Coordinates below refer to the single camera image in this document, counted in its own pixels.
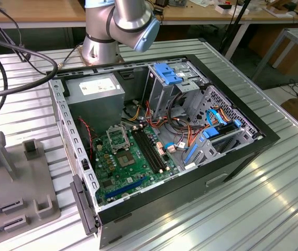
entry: sticker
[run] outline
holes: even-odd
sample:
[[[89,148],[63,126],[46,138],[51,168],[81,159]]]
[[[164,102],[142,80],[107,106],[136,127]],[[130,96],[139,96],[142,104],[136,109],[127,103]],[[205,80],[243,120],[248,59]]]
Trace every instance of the sticker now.
[[[116,87],[110,78],[103,78],[98,80],[92,80],[88,82],[82,82],[79,85],[83,95],[90,95],[94,93],[107,92],[109,90],[115,90]]]
[[[180,142],[179,145],[178,145],[178,147],[180,147],[180,148],[184,148],[185,145],[186,145],[186,144],[185,144],[184,142]]]

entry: yellow wire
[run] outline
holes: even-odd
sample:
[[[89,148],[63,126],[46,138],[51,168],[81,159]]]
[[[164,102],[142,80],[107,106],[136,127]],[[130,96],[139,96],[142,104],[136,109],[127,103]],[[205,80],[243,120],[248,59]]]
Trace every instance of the yellow wire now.
[[[134,120],[137,119],[137,117],[138,117],[138,115],[139,115],[139,110],[140,110],[140,106],[138,106],[138,108],[137,108],[137,112],[136,112],[135,116],[133,116],[131,119],[129,119],[129,121],[134,121]]]

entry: aluminum extrusion table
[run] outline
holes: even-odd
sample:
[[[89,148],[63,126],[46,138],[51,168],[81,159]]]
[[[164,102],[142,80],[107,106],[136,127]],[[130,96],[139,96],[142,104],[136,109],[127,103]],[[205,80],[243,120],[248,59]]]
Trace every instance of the aluminum extrusion table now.
[[[289,52],[289,50],[294,46],[294,44],[297,44],[298,45],[298,28],[294,28],[294,29],[283,29],[280,32],[280,34],[278,35],[278,37],[275,40],[275,42],[272,44],[272,46],[270,47],[270,49],[268,50],[268,52],[265,54],[265,56],[263,57],[263,59],[259,62],[258,66],[257,66],[257,68],[255,70],[255,73],[251,77],[251,79],[253,81],[255,81],[257,79],[258,75],[264,69],[266,63],[270,60],[270,58],[275,53],[275,51],[278,48],[278,46],[281,44],[281,42],[285,38],[290,39],[291,42],[285,48],[285,50],[280,55],[280,58],[277,59],[277,61],[278,60],[281,61],[287,55],[287,53]],[[275,62],[274,65],[273,65],[273,67],[276,68],[278,65],[279,64],[277,64],[277,62]]]
[[[204,196],[125,236],[104,250],[255,250],[298,249],[298,123],[217,53],[199,40],[157,42],[140,54],[121,47],[126,61],[196,54],[280,137],[241,174]],[[58,63],[70,50],[44,54]],[[2,55],[10,87],[40,76],[14,55]],[[32,57],[49,70],[47,62]],[[82,66],[74,53],[66,67]],[[0,112],[0,130],[8,145],[36,138],[43,142],[61,217],[0,243],[0,250],[97,250],[97,239],[84,233],[70,189],[72,173],[53,116],[47,84],[9,95]]]

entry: blue pcie slot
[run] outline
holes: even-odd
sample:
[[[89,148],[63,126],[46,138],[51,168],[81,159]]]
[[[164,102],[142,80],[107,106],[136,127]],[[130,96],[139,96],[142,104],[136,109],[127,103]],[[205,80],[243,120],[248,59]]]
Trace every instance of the blue pcie slot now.
[[[117,189],[117,190],[115,190],[115,191],[109,192],[109,193],[107,193],[107,194],[105,195],[105,198],[108,199],[108,198],[117,196],[117,195],[119,195],[119,194],[121,194],[121,193],[124,193],[124,192],[126,192],[126,191],[128,191],[128,190],[130,190],[130,189],[135,188],[135,187],[139,187],[139,186],[143,183],[143,181],[144,181],[146,178],[147,178],[147,177],[145,176],[145,177],[143,177],[142,179],[140,179],[140,180],[138,180],[138,181],[136,181],[136,182],[134,182],[134,183],[131,183],[131,184],[125,186],[125,187],[119,188],[119,189]]]
[[[190,153],[187,155],[185,159],[185,164],[190,160],[192,154],[195,152],[196,149],[197,149],[197,144],[194,144],[192,150],[190,151]]]

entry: green circuit board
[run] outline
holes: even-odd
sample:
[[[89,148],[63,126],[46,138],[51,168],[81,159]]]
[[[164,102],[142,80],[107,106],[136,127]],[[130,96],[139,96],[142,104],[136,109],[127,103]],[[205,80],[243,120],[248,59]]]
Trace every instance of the green circuit board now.
[[[144,128],[144,133],[154,141],[152,146],[158,152],[155,143],[159,141],[157,135],[151,127]],[[97,145],[101,145],[101,150],[96,151],[95,175],[98,179],[100,189],[96,193],[99,205],[106,205],[121,197],[130,195],[136,191],[148,187],[158,181],[169,178],[179,171],[174,164],[171,155],[167,153],[162,161],[170,170],[164,170],[162,173],[154,173],[143,156],[140,147],[131,135],[131,131],[127,131],[127,137],[130,143],[128,150],[119,150],[116,154],[112,152],[111,144],[108,136],[103,135],[93,140],[95,149]],[[118,189],[122,189],[129,185],[140,182],[140,185],[123,191],[121,194],[108,198],[106,195]]]

